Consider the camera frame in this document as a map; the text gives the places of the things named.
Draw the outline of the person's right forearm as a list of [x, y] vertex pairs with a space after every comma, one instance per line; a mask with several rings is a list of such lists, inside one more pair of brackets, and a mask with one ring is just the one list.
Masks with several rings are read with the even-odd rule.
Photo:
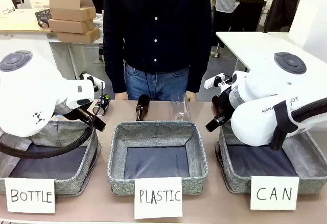
[[114, 37], [104, 37], [105, 71], [111, 81], [113, 92], [127, 92], [124, 79], [123, 40]]

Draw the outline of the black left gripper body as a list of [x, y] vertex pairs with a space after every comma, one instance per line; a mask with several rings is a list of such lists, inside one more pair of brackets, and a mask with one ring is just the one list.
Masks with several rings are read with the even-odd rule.
[[89, 126], [93, 126], [95, 120], [94, 115], [83, 107], [76, 108], [67, 114], [63, 114], [63, 117], [68, 120], [80, 120]]

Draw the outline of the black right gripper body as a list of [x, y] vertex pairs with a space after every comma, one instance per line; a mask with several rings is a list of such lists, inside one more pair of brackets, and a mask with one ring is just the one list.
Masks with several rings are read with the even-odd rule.
[[235, 111], [234, 107], [231, 105], [229, 101], [229, 94], [231, 90], [224, 90], [218, 96], [218, 108], [220, 110], [220, 114], [225, 118], [231, 118], [233, 112]]

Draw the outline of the brown glass bottle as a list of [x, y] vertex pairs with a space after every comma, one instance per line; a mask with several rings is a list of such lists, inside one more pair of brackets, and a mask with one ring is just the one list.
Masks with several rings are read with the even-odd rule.
[[136, 106], [136, 121], [143, 121], [148, 113], [150, 97], [147, 94], [142, 94]]

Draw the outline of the open cardboard box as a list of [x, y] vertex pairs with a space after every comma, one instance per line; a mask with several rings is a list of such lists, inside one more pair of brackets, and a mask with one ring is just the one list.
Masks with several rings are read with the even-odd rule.
[[92, 0], [49, 0], [52, 19], [84, 22], [96, 18]]

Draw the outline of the wooden top table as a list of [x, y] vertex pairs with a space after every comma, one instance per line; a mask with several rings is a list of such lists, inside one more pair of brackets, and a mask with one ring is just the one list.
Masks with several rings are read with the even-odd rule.
[[0, 33], [50, 33], [38, 25], [33, 9], [16, 9], [10, 13], [0, 12]]

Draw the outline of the clear plastic bottle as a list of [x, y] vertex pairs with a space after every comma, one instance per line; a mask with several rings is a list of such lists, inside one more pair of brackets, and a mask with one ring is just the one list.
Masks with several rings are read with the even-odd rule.
[[186, 93], [171, 96], [173, 118], [177, 121], [190, 121], [190, 110]]

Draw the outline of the grey fabric basket bottle label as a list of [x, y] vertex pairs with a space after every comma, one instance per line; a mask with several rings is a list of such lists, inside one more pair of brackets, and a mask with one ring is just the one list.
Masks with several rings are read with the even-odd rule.
[[[0, 130], [0, 142], [29, 153], [57, 150], [78, 139], [87, 125], [81, 121], [52, 120], [38, 134], [16, 137]], [[0, 194], [5, 178], [53, 179], [56, 195], [79, 195], [88, 183], [101, 146], [96, 132], [78, 148], [45, 159], [16, 158], [0, 152]]]

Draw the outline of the black drink can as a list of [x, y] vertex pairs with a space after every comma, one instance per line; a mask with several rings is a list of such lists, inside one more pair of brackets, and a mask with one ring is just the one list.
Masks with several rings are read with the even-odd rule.
[[104, 116], [110, 101], [111, 97], [108, 94], [101, 95], [92, 109], [93, 113], [97, 116]]

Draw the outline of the white plastic crate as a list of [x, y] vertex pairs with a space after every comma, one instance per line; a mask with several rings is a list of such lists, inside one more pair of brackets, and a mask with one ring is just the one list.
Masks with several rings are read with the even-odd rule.
[[49, 10], [50, 0], [30, 0], [31, 8], [35, 11]]

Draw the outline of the person's left forearm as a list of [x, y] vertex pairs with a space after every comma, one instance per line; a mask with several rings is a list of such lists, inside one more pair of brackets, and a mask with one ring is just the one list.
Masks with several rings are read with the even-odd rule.
[[211, 53], [211, 37], [198, 38], [191, 48], [191, 62], [189, 65], [188, 83], [186, 90], [199, 92], [201, 80], [204, 76]]

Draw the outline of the white paper sign BOTTLE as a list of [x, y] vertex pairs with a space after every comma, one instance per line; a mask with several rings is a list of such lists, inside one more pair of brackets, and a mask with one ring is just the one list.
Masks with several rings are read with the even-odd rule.
[[7, 210], [16, 213], [55, 213], [55, 180], [5, 178]]

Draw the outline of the white paper sign PLASTIC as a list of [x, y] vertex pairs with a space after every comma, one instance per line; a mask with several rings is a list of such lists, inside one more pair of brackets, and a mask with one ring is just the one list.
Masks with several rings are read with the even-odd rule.
[[182, 178], [140, 178], [134, 180], [134, 218], [183, 216]]

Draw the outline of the closed flat cardboard box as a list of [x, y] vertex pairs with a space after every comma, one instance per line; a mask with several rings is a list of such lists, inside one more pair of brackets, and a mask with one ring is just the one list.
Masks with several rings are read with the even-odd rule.
[[84, 34], [95, 28], [92, 19], [83, 22], [49, 19], [48, 23], [53, 32]]
[[61, 42], [91, 44], [100, 38], [100, 30], [94, 28], [84, 34], [58, 32], [57, 37]]

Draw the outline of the dark blue plastic basket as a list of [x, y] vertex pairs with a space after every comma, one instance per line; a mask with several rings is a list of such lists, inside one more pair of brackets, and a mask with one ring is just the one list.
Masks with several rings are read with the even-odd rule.
[[37, 11], [35, 12], [35, 16], [38, 22], [38, 25], [41, 28], [48, 29], [49, 26], [49, 20], [52, 18], [50, 9]]

